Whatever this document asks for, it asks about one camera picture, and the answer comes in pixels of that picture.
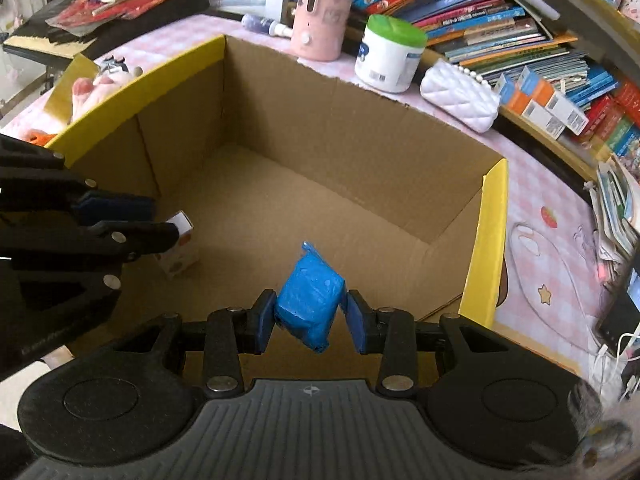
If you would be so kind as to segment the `blue packet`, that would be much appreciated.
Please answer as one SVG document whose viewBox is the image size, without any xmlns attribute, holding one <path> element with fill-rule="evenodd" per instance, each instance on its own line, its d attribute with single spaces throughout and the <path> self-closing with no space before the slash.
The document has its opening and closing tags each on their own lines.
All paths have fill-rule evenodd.
<svg viewBox="0 0 640 480">
<path fill-rule="evenodd" d="M 321 353 L 329 347 L 332 324 L 345 297 L 344 278 L 314 246 L 303 242 L 302 255 L 277 296 L 277 322 L 304 346 Z"/>
</svg>

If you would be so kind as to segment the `small white red box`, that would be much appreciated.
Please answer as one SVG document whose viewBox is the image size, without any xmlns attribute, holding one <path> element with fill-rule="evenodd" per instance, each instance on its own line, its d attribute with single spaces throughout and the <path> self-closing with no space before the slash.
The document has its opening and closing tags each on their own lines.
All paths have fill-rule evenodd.
<svg viewBox="0 0 640 480">
<path fill-rule="evenodd" d="M 177 228 L 179 237 L 166 252 L 156 254 L 155 260 L 163 272 L 173 278 L 197 263 L 200 252 L 193 236 L 193 223 L 184 211 L 178 211 L 167 222 Z"/>
</svg>

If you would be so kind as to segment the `pink paw plush toy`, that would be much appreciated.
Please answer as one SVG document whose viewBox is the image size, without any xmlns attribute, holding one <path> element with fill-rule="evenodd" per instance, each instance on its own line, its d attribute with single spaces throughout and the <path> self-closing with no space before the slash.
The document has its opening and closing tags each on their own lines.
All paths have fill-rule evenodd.
<svg viewBox="0 0 640 480">
<path fill-rule="evenodd" d="M 94 79 L 78 78 L 72 87 L 72 121 L 81 118 L 133 81 L 134 75 L 128 72 L 102 73 Z"/>
</svg>

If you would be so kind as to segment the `grey mouse toy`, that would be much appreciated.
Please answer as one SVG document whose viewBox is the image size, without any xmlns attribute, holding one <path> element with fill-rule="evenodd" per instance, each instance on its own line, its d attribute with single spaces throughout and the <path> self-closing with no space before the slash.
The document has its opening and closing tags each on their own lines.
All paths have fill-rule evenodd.
<svg viewBox="0 0 640 480">
<path fill-rule="evenodd" d="M 123 56 L 109 55 L 99 62 L 100 74 L 128 73 L 133 77 L 140 77 L 143 70 L 140 66 L 130 68 Z"/>
</svg>

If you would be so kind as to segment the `pink chick plush toy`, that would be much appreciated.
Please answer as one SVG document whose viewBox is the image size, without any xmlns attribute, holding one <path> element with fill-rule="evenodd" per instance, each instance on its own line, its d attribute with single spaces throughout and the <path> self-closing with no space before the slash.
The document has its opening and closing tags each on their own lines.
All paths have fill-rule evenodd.
<svg viewBox="0 0 640 480">
<path fill-rule="evenodd" d="M 27 129 L 21 136 L 23 141 L 37 146 L 46 146 L 54 138 L 55 134 L 46 133 L 39 129 Z"/>
</svg>

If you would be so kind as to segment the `yellow tape roll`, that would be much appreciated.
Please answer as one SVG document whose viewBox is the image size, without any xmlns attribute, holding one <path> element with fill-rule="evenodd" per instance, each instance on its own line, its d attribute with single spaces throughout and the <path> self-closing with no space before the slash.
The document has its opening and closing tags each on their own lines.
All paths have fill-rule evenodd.
<svg viewBox="0 0 640 480">
<path fill-rule="evenodd" d="M 59 124 L 66 126 L 73 114 L 73 86 L 78 79 L 93 82 L 99 73 L 99 66 L 85 55 L 75 55 L 64 73 L 53 87 L 44 104 L 44 112 Z"/>
</svg>

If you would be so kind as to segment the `black electronic keyboard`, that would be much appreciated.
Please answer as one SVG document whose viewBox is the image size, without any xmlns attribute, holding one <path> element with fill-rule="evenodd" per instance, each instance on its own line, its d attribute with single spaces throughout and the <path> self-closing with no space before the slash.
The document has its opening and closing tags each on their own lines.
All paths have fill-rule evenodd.
<svg viewBox="0 0 640 480">
<path fill-rule="evenodd" d="M 193 14 L 204 13 L 209 8 L 208 0 L 167 0 L 134 20 L 116 18 L 101 25 L 89 36 L 78 38 L 47 23 L 49 18 L 54 18 L 73 1 L 53 0 L 47 3 L 2 42 L 2 50 L 19 58 L 64 70 L 78 53 L 95 60 L 147 32 Z"/>
</svg>

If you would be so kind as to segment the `black smartphone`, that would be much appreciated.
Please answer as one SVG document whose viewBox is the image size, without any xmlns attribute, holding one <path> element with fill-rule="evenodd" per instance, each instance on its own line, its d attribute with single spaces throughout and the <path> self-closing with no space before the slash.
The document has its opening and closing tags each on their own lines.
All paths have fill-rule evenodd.
<svg viewBox="0 0 640 480">
<path fill-rule="evenodd" d="M 636 252 L 624 277 L 614 288 L 612 299 L 596 324 L 596 335 L 612 356 L 617 347 L 625 348 L 628 338 L 618 342 L 624 333 L 633 334 L 639 325 L 639 253 Z"/>
</svg>

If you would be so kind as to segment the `white quilted purse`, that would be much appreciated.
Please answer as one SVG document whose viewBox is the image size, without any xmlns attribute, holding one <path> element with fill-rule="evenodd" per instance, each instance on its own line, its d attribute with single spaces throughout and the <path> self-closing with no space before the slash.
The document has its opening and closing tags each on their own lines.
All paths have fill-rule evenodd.
<svg viewBox="0 0 640 480">
<path fill-rule="evenodd" d="M 426 70 L 419 90 L 425 101 L 476 133 L 488 131 L 499 114 L 500 98 L 482 76 L 444 60 Z"/>
</svg>

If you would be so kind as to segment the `orange white medicine box lower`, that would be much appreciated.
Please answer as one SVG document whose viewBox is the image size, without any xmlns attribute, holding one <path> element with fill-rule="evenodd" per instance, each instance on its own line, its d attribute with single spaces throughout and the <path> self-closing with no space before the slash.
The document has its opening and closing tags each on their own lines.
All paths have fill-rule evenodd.
<svg viewBox="0 0 640 480">
<path fill-rule="evenodd" d="M 528 120 L 551 139 L 556 140 L 565 129 L 558 118 L 521 92 L 513 79 L 501 74 L 494 90 L 499 96 L 502 107 Z"/>
</svg>

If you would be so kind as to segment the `stack of papers and magazines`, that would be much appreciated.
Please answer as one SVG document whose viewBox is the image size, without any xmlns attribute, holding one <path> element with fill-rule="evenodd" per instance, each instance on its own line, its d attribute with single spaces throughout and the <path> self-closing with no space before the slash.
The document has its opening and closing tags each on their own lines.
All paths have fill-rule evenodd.
<svg viewBox="0 0 640 480">
<path fill-rule="evenodd" d="M 596 180 L 587 183 L 587 191 L 596 222 L 593 237 L 600 278 L 612 289 L 639 252 L 639 182 L 612 155 L 598 163 Z"/>
</svg>

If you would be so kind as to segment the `white jar green lid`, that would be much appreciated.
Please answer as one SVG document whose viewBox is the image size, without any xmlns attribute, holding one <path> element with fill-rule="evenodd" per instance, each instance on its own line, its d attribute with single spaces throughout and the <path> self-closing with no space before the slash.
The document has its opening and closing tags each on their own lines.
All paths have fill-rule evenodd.
<svg viewBox="0 0 640 480">
<path fill-rule="evenodd" d="M 355 74 L 383 92 L 405 92 L 426 44 L 427 34 L 419 27 L 392 16 L 372 14 L 360 42 Z"/>
</svg>

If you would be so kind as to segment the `orange white medicine box upper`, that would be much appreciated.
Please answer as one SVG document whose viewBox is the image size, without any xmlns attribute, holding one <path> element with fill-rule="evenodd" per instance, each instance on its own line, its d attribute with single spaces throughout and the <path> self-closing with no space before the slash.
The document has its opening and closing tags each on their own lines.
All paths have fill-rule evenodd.
<svg viewBox="0 0 640 480">
<path fill-rule="evenodd" d="M 518 77 L 518 88 L 559 119 L 575 136 L 584 132 L 588 125 L 586 115 L 564 93 L 556 90 L 547 79 L 539 76 L 529 66 L 525 66 Z"/>
</svg>

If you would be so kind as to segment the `spray bottle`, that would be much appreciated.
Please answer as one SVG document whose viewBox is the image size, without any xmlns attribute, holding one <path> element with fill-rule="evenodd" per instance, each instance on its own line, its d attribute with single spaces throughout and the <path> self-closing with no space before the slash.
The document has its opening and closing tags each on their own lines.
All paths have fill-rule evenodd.
<svg viewBox="0 0 640 480">
<path fill-rule="evenodd" d="M 241 24 L 246 30 L 257 32 L 258 34 L 286 39 L 293 37 L 293 29 L 291 27 L 272 18 L 262 18 L 255 14 L 244 14 L 241 18 Z"/>
</svg>

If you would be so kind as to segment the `pink humidifier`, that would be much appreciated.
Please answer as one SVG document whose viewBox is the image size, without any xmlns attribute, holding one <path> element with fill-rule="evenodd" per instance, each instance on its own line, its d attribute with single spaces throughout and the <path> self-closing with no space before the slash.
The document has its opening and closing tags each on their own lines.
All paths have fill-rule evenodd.
<svg viewBox="0 0 640 480">
<path fill-rule="evenodd" d="M 292 52 L 311 61 L 337 60 L 351 6 L 352 0 L 297 0 Z"/>
</svg>

